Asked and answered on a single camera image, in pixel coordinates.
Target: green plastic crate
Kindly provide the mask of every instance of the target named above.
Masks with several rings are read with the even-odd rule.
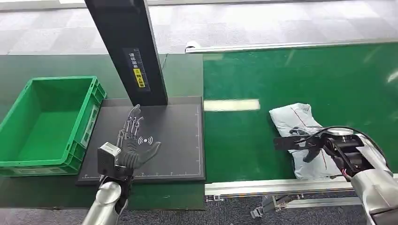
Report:
[[[95,76],[31,79],[0,124],[0,175],[78,174],[105,97]]]

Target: label on pole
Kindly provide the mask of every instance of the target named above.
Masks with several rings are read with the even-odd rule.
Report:
[[[131,69],[131,75],[135,78],[138,91],[151,91],[148,78],[146,77],[144,64],[138,48],[123,49],[126,54],[128,65]]]

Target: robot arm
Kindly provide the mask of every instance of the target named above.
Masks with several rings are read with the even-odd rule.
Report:
[[[313,159],[323,148],[346,180],[351,182],[362,201],[368,224],[397,224],[398,183],[383,151],[365,133],[350,127],[334,126],[313,135],[276,138],[274,144],[278,150],[308,149],[305,159]]]
[[[107,142],[97,150],[100,185],[89,212],[82,225],[115,225],[129,203],[130,186],[135,169],[140,168],[155,156],[161,143],[155,142],[149,149],[137,143],[140,106],[129,113],[123,129],[119,132],[117,146]]]

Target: plastic package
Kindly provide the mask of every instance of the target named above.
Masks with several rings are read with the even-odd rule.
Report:
[[[276,129],[282,137],[298,134],[291,134],[291,130],[298,128],[308,134],[314,134],[322,126],[312,117],[309,104],[296,103],[269,111]],[[306,163],[303,158],[308,150],[289,150],[294,159],[294,174],[297,179],[312,180],[324,177],[341,175],[341,172],[333,162],[332,158],[322,149],[313,161]]]

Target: black cable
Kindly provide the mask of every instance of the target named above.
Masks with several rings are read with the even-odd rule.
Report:
[[[352,131],[355,131],[355,132],[357,132],[357,133],[362,134],[363,136],[365,136],[365,137],[373,144],[373,146],[377,149],[377,151],[380,152],[380,154],[384,157],[384,159],[385,159],[386,162],[387,162],[387,159],[385,158],[384,152],[383,152],[383,150],[380,148],[380,146],[379,146],[371,137],[369,137],[369,135],[363,133],[362,131],[359,131],[359,130],[357,130],[357,129],[354,129],[354,128],[352,128],[352,127],[347,127],[347,126],[331,126],[331,127],[325,127],[325,128],[323,128],[323,129],[320,129],[320,130],[317,131],[315,134],[309,136],[309,137],[306,138],[306,139],[303,139],[303,140],[300,140],[300,141],[295,141],[295,143],[305,142],[305,141],[307,141],[308,139],[313,138],[314,136],[317,136],[318,134],[320,134],[320,133],[322,133],[322,132],[324,132],[324,131],[326,131],[326,130],[333,129],[333,128],[345,128],[345,129],[352,130]]]

